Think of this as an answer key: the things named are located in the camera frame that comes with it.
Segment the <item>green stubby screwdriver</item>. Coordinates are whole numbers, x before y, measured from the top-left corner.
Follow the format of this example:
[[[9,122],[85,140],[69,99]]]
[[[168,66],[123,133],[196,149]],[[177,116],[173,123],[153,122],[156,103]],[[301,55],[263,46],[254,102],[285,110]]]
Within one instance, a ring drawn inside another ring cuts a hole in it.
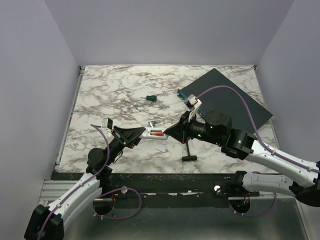
[[[149,101],[149,102],[156,102],[157,96],[156,95],[147,95],[145,97],[141,97],[142,99]]]

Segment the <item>white remote control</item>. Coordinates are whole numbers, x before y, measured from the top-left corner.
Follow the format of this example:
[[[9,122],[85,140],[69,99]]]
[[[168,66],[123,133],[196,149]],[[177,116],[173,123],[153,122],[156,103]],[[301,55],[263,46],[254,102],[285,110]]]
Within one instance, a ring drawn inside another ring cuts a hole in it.
[[[146,127],[143,133],[139,136],[140,139],[149,140],[167,140],[168,135],[165,134],[164,128]]]

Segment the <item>white battery cover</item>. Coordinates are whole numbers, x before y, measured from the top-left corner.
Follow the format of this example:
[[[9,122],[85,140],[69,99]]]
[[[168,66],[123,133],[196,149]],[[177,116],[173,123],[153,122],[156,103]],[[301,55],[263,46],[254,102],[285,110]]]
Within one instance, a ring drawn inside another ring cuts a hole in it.
[[[162,153],[166,153],[168,150],[164,145],[157,145],[154,148]]]

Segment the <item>aluminium frame rail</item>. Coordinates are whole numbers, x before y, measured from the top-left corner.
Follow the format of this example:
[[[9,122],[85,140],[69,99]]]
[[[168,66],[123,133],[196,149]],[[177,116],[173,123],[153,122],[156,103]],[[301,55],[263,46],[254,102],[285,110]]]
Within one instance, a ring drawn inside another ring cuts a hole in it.
[[[47,205],[48,202],[53,202],[60,198],[60,196],[64,195],[69,189],[71,189],[78,181],[76,180],[45,180],[42,185],[42,190],[40,192],[39,197],[39,204]],[[168,194],[169,196],[177,196],[178,194],[181,194],[183,196],[192,196],[197,194],[204,194],[205,192],[203,190],[171,190],[169,192],[160,191],[160,194]],[[142,192],[141,194],[146,194],[147,196],[155,196],[156,192],[151,191],[151,193]],[[260,191],[259,196],[255,196],[253,198],[272,198],[273,193],[266,192],[266,191]],[[277,198],[280,199],[287,199],[291,198],[292,196],[285,195],[282,193],[277,193]]]

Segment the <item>dark network switch box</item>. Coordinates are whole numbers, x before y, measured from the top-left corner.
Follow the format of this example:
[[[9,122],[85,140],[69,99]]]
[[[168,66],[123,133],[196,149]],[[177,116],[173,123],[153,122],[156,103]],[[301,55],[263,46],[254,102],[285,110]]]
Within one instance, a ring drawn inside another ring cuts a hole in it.
[[[205,90],[215,86],[229,86],[236,90],[245,100],[257,129],[261,128],[273,116],[266,108],[254,100],[251,96],[232,83],[217,69],[199,77],[194,82],[182,88],[178,95],[186,99],[190,95],[198,96]],[[200,98],[202,105],[199,108],[199,115],[204,117],[207,113],[217,109],[224,115],[231,118],[232,127],[253,134],[254,128],[242,100],[236,93],[228,88],[212,90]]]

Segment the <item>black hammer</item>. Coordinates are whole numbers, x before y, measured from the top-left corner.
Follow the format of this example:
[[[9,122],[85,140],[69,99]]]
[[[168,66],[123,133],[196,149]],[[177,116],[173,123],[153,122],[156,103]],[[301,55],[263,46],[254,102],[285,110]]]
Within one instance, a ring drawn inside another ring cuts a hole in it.
[[[191,162],[191,161],[196,161],[198,158],[196,155],[191,155],[190,153],[190,148],[189,148],[189,144],[186,142],[185,143],[186,146],[186,151],[187,151],[187,156],[183,156],[181,159],[183,162]]]

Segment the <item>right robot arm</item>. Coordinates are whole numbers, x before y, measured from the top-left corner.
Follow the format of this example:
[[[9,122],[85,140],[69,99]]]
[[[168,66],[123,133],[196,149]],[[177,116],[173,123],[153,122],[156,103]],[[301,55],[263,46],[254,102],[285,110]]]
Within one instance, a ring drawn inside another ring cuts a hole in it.
[[[320,164],[304,160],[279,149],[268,146],[257,135],[232,127],[232,120],[218,110],[197,121],[186,111],[179,122],[170,126],[165,134],[185,144],[198,139],[220,147],[225,155],[256,163],[276,171],[263,176],[245,173],[230,183],[230,191],[241,196],[245,192],[272,192],[295,197],[299,202],[311,206],[320,205]]]

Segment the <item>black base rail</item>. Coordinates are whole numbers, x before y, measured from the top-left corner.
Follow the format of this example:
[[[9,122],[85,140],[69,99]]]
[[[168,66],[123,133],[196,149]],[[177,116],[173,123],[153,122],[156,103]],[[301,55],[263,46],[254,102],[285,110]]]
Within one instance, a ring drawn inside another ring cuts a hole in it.
[[[243,187],[244,171],[236,173],[113,173],[103,186],[103,197],[93,202],[98,213],[115,209],[229,207],[229,199],[258,197]],[[160,194],[173,190],[198,190],[196,195]]]

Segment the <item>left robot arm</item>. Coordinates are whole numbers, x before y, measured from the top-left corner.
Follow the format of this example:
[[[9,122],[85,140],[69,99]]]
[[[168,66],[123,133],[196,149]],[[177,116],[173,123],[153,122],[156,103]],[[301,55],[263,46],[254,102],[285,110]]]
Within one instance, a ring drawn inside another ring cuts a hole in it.
[[[47,206],[38,205],[32,212],[24,238],[26,240],[62,240],[72,221],[94,199],[107,197],[111,185],[107,182],[109,167],[125,147],[133,148],[140,141],[145,127],[111,130],[113,140],[105,148],[93,148],[88,153],[87,169],[66,193]]]

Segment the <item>red battery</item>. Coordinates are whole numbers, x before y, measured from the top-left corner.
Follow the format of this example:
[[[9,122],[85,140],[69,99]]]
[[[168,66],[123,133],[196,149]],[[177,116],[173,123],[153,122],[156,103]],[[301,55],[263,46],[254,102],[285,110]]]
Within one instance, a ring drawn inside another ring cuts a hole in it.
[[[151,132],[150,133],[151,136],[164,136],[163,132]]]

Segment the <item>chrome faucet tap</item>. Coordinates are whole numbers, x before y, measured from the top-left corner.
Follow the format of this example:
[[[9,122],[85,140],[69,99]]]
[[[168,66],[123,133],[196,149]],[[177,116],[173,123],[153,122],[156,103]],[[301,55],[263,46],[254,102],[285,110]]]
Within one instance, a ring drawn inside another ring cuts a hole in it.
[[[159,124],[160,122],[161,122],[160,120],[150,120],[148,124],[151,128],[154,128],[156,124]]]

